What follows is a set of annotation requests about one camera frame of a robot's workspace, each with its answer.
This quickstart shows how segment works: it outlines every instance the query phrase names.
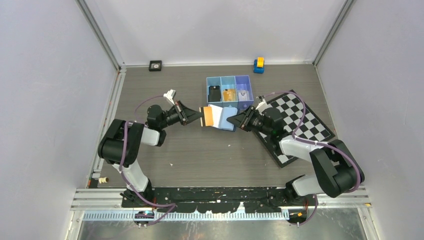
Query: metal frame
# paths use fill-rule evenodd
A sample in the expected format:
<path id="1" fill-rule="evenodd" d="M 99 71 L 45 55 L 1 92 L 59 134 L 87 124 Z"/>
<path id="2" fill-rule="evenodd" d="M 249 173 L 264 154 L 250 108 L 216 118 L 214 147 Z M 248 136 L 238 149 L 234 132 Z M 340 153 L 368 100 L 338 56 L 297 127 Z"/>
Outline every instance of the metal frame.
<path id="1" fill-rule="evenodd" d="M 338 13 L 334 24 L 332 25 L 330 31 L 327 34 L 327 37 L 324 40 L 324 43 L 322 44 L 321 48 L 318 51 L 318 54 L 315 57 L 315 60 L 312 62 L 314 66 L 317 66 L 321 59 L 323 58 L 324 53 L 327 51 L 327 48 L 329 47 L 331 41 L 333 40 L 333 37 L 336 35 L 337 31 L 339 30 L 339 27 L 342 25 L 343 20 L 349 13 L 349 10 L 351 9 L 352 5 L 355 3 L 356 0 L 346 0 L 341 7 L 340 12 Z"/>
<path id="2" fill-rule="evenodd" d="M 70 209 L 72 211 L 84 210 L 148 210 L 151 208 L 122 208 L 122 196 L 120 193 L 126 188 L 93 188 L 77 189 Z M 331 198 L 326 194 L 317 194 L 318 208 L 370 208 L 370 199 L 364 186 L 360 186 L 357 191 L 343 193 L 339 197 Z M 302 206 L 283 206 L 282 209 L 298 209 Z"/>
<path id="3" fill-rule="evenodd" d="M 87 5 L 85 0 L 75 0 L 75 2 L 78 4 L 79 8 L 81 9 L 82 14 L 84 14 L 85 19 L 87 19 L 88 24 L 90 25 L 91 29 L 93 30 L 95 36 L 97 37 L 100 45 L 104 49 L 104 51 L 107 54 L 107 57 L 109 58 L 112 65 L 115 67 L 116 70 L 121 69 L 121 65 L 118 63 L 117 58 L 115 57 L 114 53 L 112 52 L 111 47 L 108 44 L 108 41 L 106 41 L 105 35 L 102 33 L 102 30 L 99 27 L 99 24 L 97 23 L 96 19 L 93 16 L 93 13 L 91 12 L 89 6 Z"/>
<path id="4" fill-rule="evenodd" d="M 109 106 L 107 107 L 106 114 L 104 117 L 104 121 L 102 123 L 101 131 L 97 139 L 96 146 L 99 145 L 102 136 L 105 135 L 108 127 L 111 125 L 113 119 L 115 118 L 115 114 L 118 108 L 118 102 L 121 97 L 122 86 L 124 84 L 125 75 L 127 72 L 126 66 L 123 66 L 116 77 L 115 83 L 113 85 L 112 91 L 109 97 Z M 103 159 L 100 158 L 97 153 L 94 154 L 93 165 L 90 170 L 90 178 L 98 179 L 100 178 L 100 172 L 103 167 Z"/>
<path id="5" fill-rule="evenodd" d="M 374 225 L 374 220 L 371 216 L 372 208 L 358 208 L 360 221 L 362 222 L 363 230 L 367 239 L 380 239 L 379 234 Z"/>

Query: gray table surface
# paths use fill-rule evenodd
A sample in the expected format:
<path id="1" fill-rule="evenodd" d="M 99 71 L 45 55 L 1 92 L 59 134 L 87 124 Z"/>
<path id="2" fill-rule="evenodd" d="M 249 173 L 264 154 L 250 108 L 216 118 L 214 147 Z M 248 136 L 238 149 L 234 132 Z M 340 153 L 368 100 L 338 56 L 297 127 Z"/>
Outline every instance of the gray table surface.
<path id="1" fill-rule="evenodd" d="M 253 73 L 250 65 L 165 66 L 161 72 L 130 67 L 115 118 L 133 121 L 138 104 L 169 89 L 176 90 L 175 100 L 198 110 L 206 106 L 206 77 L 234 75 L 249 75 L 255 96 L 295 90 L 334 129 L 317 73 L 310 64 L 266 65 L 264 74 Z M 153 104 L 170 108 L 163 98 L 156 98 L 139 108 L 140 119 L 146 120 L 147 108 Z M 314 172 L 302 159 L 279 168 L 252 132 L 201 127 L 200 121 L 187 126 L 174 124 L 165 130 L 165 143 L 161 147 L 141 145 L 137 158 L 156 187 L 284 186 L 293 178 Z M 109 183 L 99 187 L 125 186 L 118 172 L 106 163 L 101 176 L 109 177 Z"/>

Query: card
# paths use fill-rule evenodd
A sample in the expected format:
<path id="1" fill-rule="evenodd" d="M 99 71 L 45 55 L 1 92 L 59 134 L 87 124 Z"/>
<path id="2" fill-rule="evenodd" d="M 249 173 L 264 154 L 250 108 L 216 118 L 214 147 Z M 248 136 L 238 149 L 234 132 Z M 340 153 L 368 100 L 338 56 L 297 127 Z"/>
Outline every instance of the card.
<path id="1" fill-rule="evenodd" d="M 203 115 L 200 118 L 200 125 L 202 127 L 208 127 L 214 125 L 214 116 L 212 115 L 212 107 L 204 106 L 199 107 L 199 112 Z"/>

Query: checkerboard mat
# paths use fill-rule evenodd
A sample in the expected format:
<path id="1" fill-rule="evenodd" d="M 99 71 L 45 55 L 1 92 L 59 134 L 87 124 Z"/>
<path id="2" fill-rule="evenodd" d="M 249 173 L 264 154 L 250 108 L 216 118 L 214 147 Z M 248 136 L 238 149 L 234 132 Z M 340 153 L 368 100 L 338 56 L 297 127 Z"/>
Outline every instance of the checkerboard mat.
<path id="1" fill-rule="evenodd" d="M 301 121 L 303 106 L 301 101 L 293 94 L 283 93 L 276 98 L 267 101 L 270 107 L 276 108 L 281 112 L 285 122 L 284 130 L 292 133 L 296 126 Z M 261 142 L 265 145 L 265 134 L 255 132 Z M 296 135 L 313 140 L 313 141 L 328 141 L 335 137 L 335 134 L 321 121 L 321 119 L 306 105 L 306 115 L 303 119 L 303 124 L 296 131 Z M 282 168 L 292 163 L 297 157 L 288 156 L 285 154 L 277 155 L 275 152 L 270 152 L 271 156 Z"/>

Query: purple cable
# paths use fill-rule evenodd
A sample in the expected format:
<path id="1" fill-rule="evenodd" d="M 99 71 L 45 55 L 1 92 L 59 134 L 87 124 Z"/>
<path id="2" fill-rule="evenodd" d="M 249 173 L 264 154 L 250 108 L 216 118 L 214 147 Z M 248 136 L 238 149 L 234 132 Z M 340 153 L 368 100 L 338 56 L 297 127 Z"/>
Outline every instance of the purple cable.
<path id="1" fill-rule="evenodd" d="M 134 193 L 141 199 L 143 200 L 143 202 L 145 202 L 146 204 L 149 204 L 150 206 L 153 207 L 157 207 L 157 208 L 167 208 L 170 207 L 168 209 L 168 211 L 163 214 L 161 217 L 159 217 L 158 219 L 149 222 L 146 226 L 151 226 L 154 224 L 157 224 L 161 219 L 163 219 L 166 215 L 168 215 L 177 205 L 175 203 L 170 203 L 170 204 L 156 204 L 153 202 L 148 201 L 147 199 L 145 199 L 138 191 L 137 189 L 130 183 L 130 181 L 128 181 L 127 177 L 125 177 L 124 172 L 122 171 L 123 165 L 124 165 L 124 160 L 125 160 L 125 156 L 126 156 L 126 152 L 127 152 L 127 139 L 128 138 L 128 121 L 125 122 L 124 127 L 123 127 L 123 148 L 122 148 L 122 157 L 120 159 L 120 163 L 119 163 L 119 173 L 122 176 L 122 179 L 125 181 L 125 183 L 134 191 Z"/>
<path id="2" fill-rule="evenodd" d="M 156 99 L 156 98 L 160 98 L 163 97 L 162 95 L 158 95 L 158 96 L 152 96 L 151 98 L 148 98 L 146 100 L 144 100 L 142 103 L 140 103 L 140 105 L 138 105 L 135 110 L 134 110 L 134 116 L 135 116 L 135 120 L 137 120 L 138 123 L 143 124 L 144 122 L 140 121 L 140 119 L 137 117 L 137 110 L 139 109 L 139 107 L 141 107 L 144 103 L 152 100 L 152 99 Z"/>

